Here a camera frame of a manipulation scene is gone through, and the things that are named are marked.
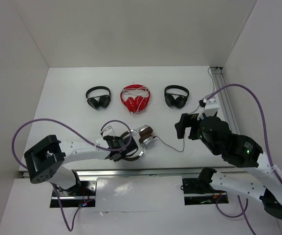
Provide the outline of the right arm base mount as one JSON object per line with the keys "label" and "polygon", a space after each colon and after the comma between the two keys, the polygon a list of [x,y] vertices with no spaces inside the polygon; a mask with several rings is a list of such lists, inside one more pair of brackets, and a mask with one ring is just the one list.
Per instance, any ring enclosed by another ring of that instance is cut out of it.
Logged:
{"label": "right arm base mount", "polygon": [[205,167],[197,178],[183,178],[180,189],[184,193],[184,204],[188,205],[210,205],[228,204],[225,191],[215,190],[210,186],[211,177],[217,173],[215,169]]}

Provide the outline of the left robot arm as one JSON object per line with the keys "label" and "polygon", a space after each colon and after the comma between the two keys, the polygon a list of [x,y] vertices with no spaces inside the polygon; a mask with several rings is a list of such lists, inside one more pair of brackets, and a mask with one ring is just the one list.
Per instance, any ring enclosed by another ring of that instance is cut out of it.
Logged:
{"label": "left robot arm", "polygon": [[74,169],[65,164],[84,160],[111,160],[117,162],[138,151],[134,138],[106,135],[93,142],[59,141],[49,135],[24,153],[30,183],[49,182],[68,195],[76,195],[85,185]]}

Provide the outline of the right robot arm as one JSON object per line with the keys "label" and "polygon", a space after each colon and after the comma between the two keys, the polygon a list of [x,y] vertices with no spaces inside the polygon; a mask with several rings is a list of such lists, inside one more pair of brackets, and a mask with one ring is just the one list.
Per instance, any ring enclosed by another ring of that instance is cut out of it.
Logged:
{"label": "right robot arm", "polygon": [[197,114],[182,114],[174,126],[178,139],[184,137],[189,127],[189,139],[201,140],[213,155],[220,155],[225,162],[258,180],[249,183],[205,167],[197,179],[201,191],[222,190],[253,198],[262,202],[269,215],[282,220],[282,171],[271,165],[267,154],[252,138],[233,134],[228,123],[216,116],[200,119]]}

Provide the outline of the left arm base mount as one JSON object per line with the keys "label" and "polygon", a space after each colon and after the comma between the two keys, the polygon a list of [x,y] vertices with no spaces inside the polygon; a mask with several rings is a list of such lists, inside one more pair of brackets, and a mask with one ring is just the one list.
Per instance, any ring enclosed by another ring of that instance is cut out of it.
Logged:
{"label": "left arm base mount", "polygon": [[96,180],[81,181],[75,170],[60,168],[45,174],[44,179],[54,184],[50,206],[52,208],[95,207]]}

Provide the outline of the brown silver headphones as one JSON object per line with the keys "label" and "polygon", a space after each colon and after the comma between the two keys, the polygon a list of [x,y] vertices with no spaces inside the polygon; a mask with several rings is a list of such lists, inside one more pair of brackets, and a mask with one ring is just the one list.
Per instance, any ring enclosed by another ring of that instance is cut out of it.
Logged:
{"label": "brown silver headphones", "polygon": [[133,162],[140,159],[144,155],[145,150],[147,149],[148,145],[151,142],[153,142],[154,137],[153,137],[153,129],[149,125],[144,125],[134,130],[131,129],[130,131],[132,133],[137,132],[139,134],[139,143],[142,146],[142,151],[138,155],[133,157],[127,154],[122,159],[125,161]]}

